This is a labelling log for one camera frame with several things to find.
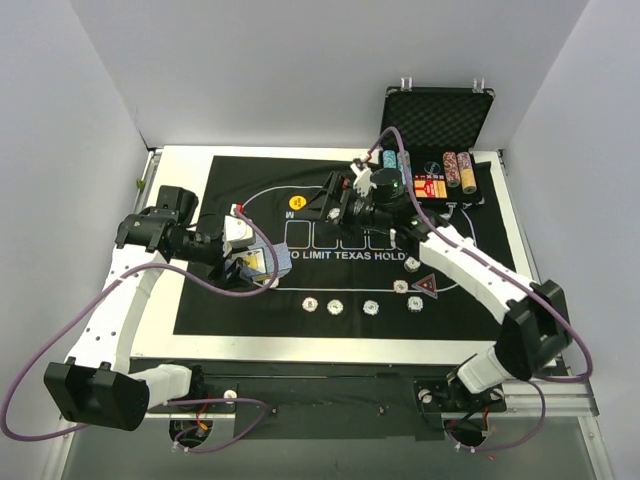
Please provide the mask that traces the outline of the yellow dealer button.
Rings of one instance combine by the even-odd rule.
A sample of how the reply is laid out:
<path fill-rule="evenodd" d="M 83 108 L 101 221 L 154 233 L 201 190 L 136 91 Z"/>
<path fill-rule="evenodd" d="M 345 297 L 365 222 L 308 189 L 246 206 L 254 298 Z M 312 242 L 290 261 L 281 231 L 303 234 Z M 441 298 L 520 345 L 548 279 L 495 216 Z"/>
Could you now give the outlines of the yellow dealer button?
<path fill-rule="evenodd" d="M 288 205 L 291 210 L 299 211 L 307 205 L 307 199 L 302 195 L 294 195 L 289 199 Z"/>

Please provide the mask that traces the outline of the blue playing card deck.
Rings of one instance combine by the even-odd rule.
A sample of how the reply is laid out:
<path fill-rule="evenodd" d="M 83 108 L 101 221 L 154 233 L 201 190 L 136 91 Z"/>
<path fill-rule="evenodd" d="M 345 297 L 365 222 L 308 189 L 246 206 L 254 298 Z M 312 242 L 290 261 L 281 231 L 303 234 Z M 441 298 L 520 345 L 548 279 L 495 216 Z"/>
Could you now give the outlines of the blue playing card deck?
<path fill-rule="evenodd" d="M 292 269 L 291 255 L 285 243 L 274 245 L 275 256 L 264 244 L 256 243 L 250 248 L 232 253 L 225 262 L 227 268 L 238 267 L 241 278 L 253 283 L 268 282 L 272 276 L 281 278 Z"/>

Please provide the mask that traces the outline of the red triangular dealer marker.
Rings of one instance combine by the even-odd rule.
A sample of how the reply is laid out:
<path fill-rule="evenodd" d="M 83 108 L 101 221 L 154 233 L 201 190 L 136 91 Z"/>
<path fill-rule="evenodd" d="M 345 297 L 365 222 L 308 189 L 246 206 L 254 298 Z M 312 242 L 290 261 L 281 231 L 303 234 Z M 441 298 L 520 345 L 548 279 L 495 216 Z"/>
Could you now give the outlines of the red triangular dealer marker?
<path fill-rule="evenodd" d="M 422 292 L 430 298 L 438 298 L 438 287 L 436 277 L 434 273 L 427 275 L 426 277 L 416 281 L 412 284 L 412 288 L 416 291 Z"/>

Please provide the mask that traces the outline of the grey white chip stack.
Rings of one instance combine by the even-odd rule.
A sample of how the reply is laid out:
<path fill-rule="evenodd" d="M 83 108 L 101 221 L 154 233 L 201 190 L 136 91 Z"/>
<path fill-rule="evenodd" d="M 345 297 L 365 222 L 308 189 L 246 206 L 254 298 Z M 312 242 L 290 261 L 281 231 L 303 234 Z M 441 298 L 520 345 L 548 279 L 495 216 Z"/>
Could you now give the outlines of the grey white chip stack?
<path fill-rule="evenodd" d="M 340 315 L 344 311 L 344 305 L 338 299 L 331 299 L 327 303 L 327 311 L 329 314 L 334 316 Z"/>

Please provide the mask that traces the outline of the red white chip stack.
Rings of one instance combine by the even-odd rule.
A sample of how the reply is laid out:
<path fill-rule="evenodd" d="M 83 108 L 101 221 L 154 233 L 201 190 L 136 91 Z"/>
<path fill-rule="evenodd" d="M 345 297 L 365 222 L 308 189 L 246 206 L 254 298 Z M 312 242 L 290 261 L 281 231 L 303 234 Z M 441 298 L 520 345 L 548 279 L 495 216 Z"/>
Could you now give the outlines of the red white chip stack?
<path fill-rule="evenodd" d="M 314 312 L 318 309 L 319 302 L 314 297 L 306 297 L 302 302 L 302 309 L 306 312 Z"/>

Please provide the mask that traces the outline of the blue white chip stack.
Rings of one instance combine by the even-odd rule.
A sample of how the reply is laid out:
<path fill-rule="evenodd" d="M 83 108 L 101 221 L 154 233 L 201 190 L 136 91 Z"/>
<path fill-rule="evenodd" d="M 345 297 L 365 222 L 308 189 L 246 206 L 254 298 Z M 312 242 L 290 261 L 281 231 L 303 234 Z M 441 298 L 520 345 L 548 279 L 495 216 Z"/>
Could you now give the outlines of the blue white chip stack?
<path fill-rule="evenodd" d="M 366 315 L 375 316 L 379 313 L 380 306 L 374 300 L 366 300 L 363 303 L 362 310 Z"/>

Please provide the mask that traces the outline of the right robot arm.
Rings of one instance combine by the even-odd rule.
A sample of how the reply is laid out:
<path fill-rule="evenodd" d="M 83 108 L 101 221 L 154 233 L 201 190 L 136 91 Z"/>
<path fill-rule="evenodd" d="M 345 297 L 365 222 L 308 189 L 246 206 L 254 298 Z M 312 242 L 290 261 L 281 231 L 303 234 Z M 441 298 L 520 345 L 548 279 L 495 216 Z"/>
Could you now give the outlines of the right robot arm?
<path fill-rule="evenodd" d="M 386 234 L 392 246 L 472 295 L 500 326 L 493 346 L 451 374 L 446 394 L 453 406 L 468 409 L 505 380 L 530 380 L 571 344 L 559 286 L 537 284 L 479 250 L 449 222 L 422 208 L 399 170 L 373 170 L 360 159 L 350 169 L 337 223 Z"/>

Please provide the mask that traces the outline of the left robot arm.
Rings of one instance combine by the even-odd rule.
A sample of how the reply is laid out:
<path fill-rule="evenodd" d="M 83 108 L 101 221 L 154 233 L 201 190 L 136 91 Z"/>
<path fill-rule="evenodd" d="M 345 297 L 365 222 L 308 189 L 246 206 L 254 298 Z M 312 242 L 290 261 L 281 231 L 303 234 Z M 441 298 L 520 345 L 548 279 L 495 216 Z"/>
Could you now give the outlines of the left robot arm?
<path fill-rule="evenodd" d="M 210 280 L 179 273 L 210 292 L 235 298 L 261 294 L 291 270 L 289 246 L 268 241 L 240 204 L 224 215 L 220 232 L 190 229 L 198 204 L 194 192 L 163 185 L 155 205 L 118 226 L 104 290 L 79 316 L 87 322 L 84 332 L 66 359 L 50 363 L 44 373 L 45 387 L 67 421 L 132 431 L 148 410 L 167 402 L 186 412 L 203 405 L 206 388 L 190 367 L 130 370 L 146 304 L 160 276 L 176 269 L 173 260 L 211 268 Z"/>

